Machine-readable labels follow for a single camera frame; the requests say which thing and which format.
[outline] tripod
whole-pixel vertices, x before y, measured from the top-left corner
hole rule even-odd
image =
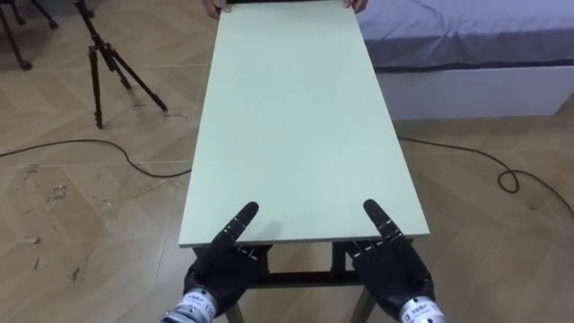
[[[111,44],[104,42],[101,36],[98,34],[96,29],[93,27],[90,21],[90,12],[86,7],[86,3],[83,0],[74,1],[74,5],[80,12],[83,22],[86,24],[88,31],[90,32],[91,40],[93,41],[93,46],[89,46],[88,57],[90,58],[90,69],[91,69],[91,83],[93,86],[93,96],[96,103],[96,110],[94,116],[96,117],[96,126],[99,129],[103,128],[103,121],[101,115],[101,99],[100,99],[100,75],[98,71],[98,52],[100,52],[102,58],[106,62],[110,72],[116,72],[119,76],[119,81],[124,85],[126,90],[131,90],[132,85],[126,79],[124,72],[119,68],[120,64],[126,72],[132,76],[132,78],[142,87],[142,89],[147,93],[147,95],[152,98],[152,100],[163,110],[167,111],[168,107],[163,103],[160,97],[153,93],[144,81],[134,72],[134,70],[124,61],[124,59],[117,53],[116,49],[111,46]]]

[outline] wooden floor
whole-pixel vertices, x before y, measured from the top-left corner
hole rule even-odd
[[[127,94],[102,64],[104,131],[93,125],[87,31],[69,1],[50,3],[57,3],[48,8],[59,30],[36,15],[26,26],[12,23],[32,71],[21,72],[0,39],[0,152],[101,138],[125,147],[147,170],[189,168],[216,27],[200,1],[99,1],[100,33],[170,106],[164,115],[141,89]],[[539,175],[574,205],[573,110],[401,122],[396,129],[491,152]],[[481,156],[403,147],[432,231],[415,245],[448,321],[572,322],[574,218],[565,207],[530,179],[516,195],[503,192],[496,185],[501,168]],[[0,159],[0,322],[159,322],[194,259],[177,246],[187,183],[188,176],[145,177],[97,144]],[[328,245],[277,246],[271,259],[275,270],[325,270]],[[360,291],[248,292],[240,303],[252,323],[345,322]],[[388,321],[381,310],[370,318]]]

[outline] white label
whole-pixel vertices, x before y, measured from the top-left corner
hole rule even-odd
[[[215,306],[200,292],[188,292],[183,296],[179,305],[194,307],[208,322],[215,317]]]
[[[434,301],[419,301],[416,306],[408,310],[401,321],[404,323],[418,323],[436,317],[444,317]]]

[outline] robotic wrist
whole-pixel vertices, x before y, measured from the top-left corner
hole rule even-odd
[[[175,309],[165,313],[161,323],[210,323],[217,312],[217,302],[205,289],[194,288],[183,296]]]
[[[401,323],[445,323],[444,314],[427,296],[414,297],[405,303],[399,318]]]

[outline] black cable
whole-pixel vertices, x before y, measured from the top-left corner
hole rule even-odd
[[[568,202],[566,201],[566,199],[564,199],[564,197],[562,197],[560,195],[560,193],[558,193],[556,191],[556,189],[554,189],[552,186],[550,186],[548,183],[546,183],[545,181],[543,181],[542,179],[540,179],[539,177],[537,177],[534,174],[531,174],[527,171],[524,170],[512,170],[507,164],[505,164],[503,161],[501,161],[500,159],[482,152],[478,149],[473,149],[473,148],[467,148],[467,147],[461,147],[461,146],[456,146],[456,145],[452,145],[452,144],[437,144],[437,143],[433,143],[433,142],[428,142],[425,140],[420,140],[420,139],[413,139],[413,138],[408,138],[408,137],[398,137],[399,140],[402,141],[406,141],[406,142],[412,142],[412,143],[417,143],[417,144],[427,144],[427,145],[432,145],[432,146],[437,146],[437,147],[443,147],[443,148],[448,148],[448,149],[453,149],[453,150],[459,150],[459,151],[464,151],[464,152],[470,152],[470,153],[478,153],[483,157],[486,157],[488,159],[490,159],[493,162],[498,163],[500,166],[502,166],[502,168],[506,169],[504,170],[497,178],[497,182],[499,184],[499,187],[502,188],[505,192],[510,193],[510,194],[516,194],[518,193],[518,191],[520,191],[520,181],[518,180],[517,174],[520,175],[526,175],[531,179],[534,179],[535,181],[537,181],[539,184],[541,184],[543,187],[545,187],[546,189],[548,189],[550,192],[552,192],[556,197],[558,197],[558,199],[566,206],[566,208],[570,211],[570,213],[572,214],[572,216],[574,216],[574,209],[572,209],[572,206],[570,206],[568,204]],[[137,171],[141,172],[143,175],[149,176],[151,178],[155,178],[155,179],[171,179],[171,178],[176,178],[179,177],[181,175],[185,175],[188,174],[191,170],[184,170],[181,171],[179,173],[175,173],[175,174],[169,174],[169,175],[160,175],[160,174],[152,174],[147,170],[144,170],[142,168],[140,168],[139,166],[137,166],[133,161],[130,160],[129,155],[127,154],[126,150],[124,148],[122,148],[119,144],[115,144],[112,143],[108,140],[101,140],[101,139],[74,139],[74,140],[63,140],[63,141],[57,141],[57,142],[53,142],[53,143],[47,143],[47,144],[37,144],[31,147],[27,147],[27,148],[22,148],[22,149],[18,149],[15,150],[13,152],[8,152],[8,153],[0,153],[0,158],[2,157],[7,157],[13,154],[17,154],[17,153],[24,153],[24,152],[28,152],[34,149],[39,149],[39,148],[44,148],[44,147],[49,147],[49,146],[53,146],[53,145],[59,145],[59,144],[74,144],[74,143],[93,143],[93,144],[109,144],[114,146],[115,148],[117,148],[120,152],[122,152],[124,154],[124,157],[126,158],[126,161],[130,164],[130,166],[132,166],[134,169],[136,169]],[[512,180],[514,182],[514,187],[513,188],[507,188],[503,183],[502,183],[502,179],[506,176],[506,175],[510,175],[512,177]]]
[[[152,174],[152,173],[150,173],[149,171],[144,170],[144,169],[142,169],[141,167],[137,166],[132,160],[130,160],[130,159],[129,159],[129,155],[127,154],[126,150],[125,150],[124,148],[122,148],[119,144],[115,144],[115,143],[112,143],[112,142],[110,142],[110,141],[108,141],[108,140],[101,140],[101,139],[74,139],[74,140],[62,140],[62,141],[57,141],[57,142],[47,143],[47,144],[37,144],[37,145],[31,146],[31,147],[18,149],[18,150],[15,150],[15,151],[13,151],[13,152],[0,153],[0,158],[6,157],[6,156],[10,156],[10,155],[13,155],[13,154],[17,154],[17,153],[28,152],[28,151],[34,150],[34,149],[49,147],[49,146],[53,146],[53,145],[59,145],[59,144],[74,144],[74,143],[93,143],[93,144],[109,144],[109,145],[112,145],[112,146],[118,148],[118,150],[124,154],[124,157],[126,157],[127,163],[129,163],[130,166],[132,166],[133,168],[135,168],[135,170],[141,172],[143,175],[146,175],[146,176],[149,176],[149,177],[155,178],[155,179],[171,179],[171,178],[176,178],[176,177],[178,177],[178,176],[188,174],[188,173],[191,171],[191,170],[184,170],[184,171],[181,171],[181,172],[179,172],[179,173],[170,174],[170,175]]]
[[[411,143],[417,143],[417,144],[427,144],[427,145],[432,145],[432,146],[437,146],[437,147],[443,147],[443,148],[448,148],[448,149],[454,149],[454,150],[459,150],[459,151],[464,151],[464,152],[470,152],[470,153],[478,153],[481,156],[484,156],[488,159],[490,159],[493,162],[498,163],[500,166],[502,166],[504,170],[496,179],[496,181],[499,184],[499,187],[502,188],[505,192],[510,193],[510,194],[516,194],[518,193],[518,191],[520,191],[520,181],[518,180],[517,174],[520,175],[526,175],[531,179],[534,179],[535,181],[537,181],[539,184],[541,184],[544,188],[548,189],[551,193],[553,193],[556,197],[558,197],[558,199],[564,204],[564,206],[566,206],[566,209],[568,209],[568,211],[570,211],[570,213],[572,214],[572,216],[574,216],[574,209],[572,208],[572,206],[570,204],[568,204],[568,202],[566,201],[566,199],[564,199],[564,197],[562,197],[562,195],[560,195],[560,193],[558,193],[556,191],[556,189],[554,189],[552,186],[550,186],[548,183],[546,183],[545,181],[541,180],[539,177],[537,177],[536,175],[529,173],[527,171],[524,170],[512,170],[507,164],[505,164],[503,161],[501,161],[500,159],[492,156],[491,154],[479,151],[478,149],[473,149],[473,148],[467,148],[467,147],[461,147],[461,146],[455,146],[452,144],[437,144],[437,143],[433,143],[433,142],[428,142],[428,141],[424,141],[424,140],[420,140],[420,139],[413,139],[413,138],[407,138],[407,137],[398,137],[398,140],[403,140],[406,142],[411,142]],[[512,181],[514,182],[514,187],[513,188],[507,188],[503,183],[502,183],[502,178],[504,178],[506,175],[510,175],[512,177]]]

